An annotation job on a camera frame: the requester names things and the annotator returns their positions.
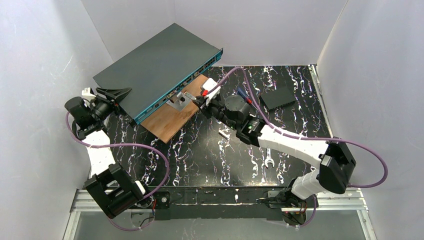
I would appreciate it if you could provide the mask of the silver SFP plug module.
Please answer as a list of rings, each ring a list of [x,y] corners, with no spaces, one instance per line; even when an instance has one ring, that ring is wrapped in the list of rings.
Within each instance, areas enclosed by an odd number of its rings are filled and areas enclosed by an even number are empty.
[[[195,100],[195,99],[196,99],[196,97],[195,97],[195,96],[193,96],[192,94],[190,94],[189,92],[185,92],[185,93],[184,93],[184,95],[185,95],[187,98],[191,99],[191,100]]]
[[[224,132],[223,130],[219,130],[219,131],[218,131],[218,134],[219,134],[220,136],[222,136],[223,138],[227,139],[227,140],[229,140],[229,139],[230,139],[230,135],[229,135],[229,134],[227,134],[226,132]]]

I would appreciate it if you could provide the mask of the dark teal network switch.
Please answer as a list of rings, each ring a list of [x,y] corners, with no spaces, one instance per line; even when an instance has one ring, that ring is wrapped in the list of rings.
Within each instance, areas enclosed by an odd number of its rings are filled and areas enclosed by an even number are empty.
[[[173,23],[93,79],[103,89],[130,88],[119,106],[131,125],[139,125],[219,61],[223,51]]]

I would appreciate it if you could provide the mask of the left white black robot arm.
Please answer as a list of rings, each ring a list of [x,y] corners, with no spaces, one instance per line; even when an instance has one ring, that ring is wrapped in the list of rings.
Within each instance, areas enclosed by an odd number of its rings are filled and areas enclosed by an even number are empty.
[[[84,187],[109,219],[141,202],[148,192],[115,160],[105,124],[111,113],[123,113],[120,102],[131,90],[98,87],[93,91],[88,87],[82,96],[73,97],[64,105],[73,117],[71,135],[86,146],[90,160]]]

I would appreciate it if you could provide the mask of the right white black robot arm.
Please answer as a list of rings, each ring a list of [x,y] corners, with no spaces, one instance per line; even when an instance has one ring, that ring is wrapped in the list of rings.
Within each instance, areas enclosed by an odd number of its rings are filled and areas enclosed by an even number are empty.
[[[239,95],[225,100],[220,95],[213,99],[199,95],[192,102],[207,118],[213,117],[234,130],[241,142],[288,154],[315,168],[292,180],[276,196],[265,198],[264,203],[294,204],[324,191],[346,192],[356,161],[344,142],[334,138],[304,140],[300,135],[290,138],[288,131],[278,130],[251,115],[251,105]]]

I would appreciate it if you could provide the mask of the blue red screwdriver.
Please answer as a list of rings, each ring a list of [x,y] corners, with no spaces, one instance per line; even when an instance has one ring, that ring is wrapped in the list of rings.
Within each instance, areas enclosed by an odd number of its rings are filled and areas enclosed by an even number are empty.
[[[237,87],[236,93],[239,96],[241,96],[247,104],[251,106],[253,105],[253,101],[251,100],[251,98],[249,97],[249,95],[246,93],[246,91],[243,88]]]

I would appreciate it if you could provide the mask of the wooden base board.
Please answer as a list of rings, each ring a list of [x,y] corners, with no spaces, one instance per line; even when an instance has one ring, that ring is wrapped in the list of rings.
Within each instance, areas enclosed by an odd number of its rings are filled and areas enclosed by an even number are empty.
[[[202,85],[208,79],[209,78],[207,76],[201,74],[180,92],[188,92],[195,97],[199,96]],[[168,143],[170,139],[190,120],[190,118],[199,111],[199,108],[192,102],[192,100],[182,111],[175,110],[166,102],[141,122],[142,127],[164,143]]]

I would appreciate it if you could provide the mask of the small black box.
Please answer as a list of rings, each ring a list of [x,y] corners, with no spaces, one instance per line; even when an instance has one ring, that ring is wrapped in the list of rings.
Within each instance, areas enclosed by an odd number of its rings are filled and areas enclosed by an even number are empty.
[[[287,86],[261,93],[259,99],[270,111],[279,107],[291,105],[296,101],[293,91]]]

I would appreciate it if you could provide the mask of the silver open-end wrench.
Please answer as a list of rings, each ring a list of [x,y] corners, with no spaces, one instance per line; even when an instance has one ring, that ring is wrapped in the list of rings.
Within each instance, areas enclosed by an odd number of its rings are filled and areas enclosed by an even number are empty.
[[[272,150],[270,148],[266,149],[266,156],[264,160],[264,166],[268,169],[269,167],[274,168],[275,167],[275,161],[273,160],[271,156]]]

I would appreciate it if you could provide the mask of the silver metal mount bracket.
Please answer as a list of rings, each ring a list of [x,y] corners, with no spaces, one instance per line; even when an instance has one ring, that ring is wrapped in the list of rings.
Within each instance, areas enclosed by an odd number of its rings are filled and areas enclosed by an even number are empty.
[[[181,112],[189,105],[191,101],[192,99],[187,94],[179,92],[178,94],[172,96],[166,103],[175,110]]]

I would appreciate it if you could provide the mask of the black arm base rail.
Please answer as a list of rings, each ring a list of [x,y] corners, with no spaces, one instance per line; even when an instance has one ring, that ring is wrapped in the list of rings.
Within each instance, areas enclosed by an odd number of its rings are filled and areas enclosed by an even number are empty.
[[[166,186],[167,203],[155,211],[157,221],[180,219],[266,219],[280,220],[282,210],[257,203],[276,186]]]

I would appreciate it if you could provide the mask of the aluminium frame rail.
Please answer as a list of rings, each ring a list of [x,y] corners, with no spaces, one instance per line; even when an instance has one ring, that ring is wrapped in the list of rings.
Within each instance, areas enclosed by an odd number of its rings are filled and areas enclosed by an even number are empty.
[[[273,187],[166,187],[157,206],[109,219],[86,190],[72,203],[66,240],[374,240],[359,189],[319,193],[300,206],[259,203]]]

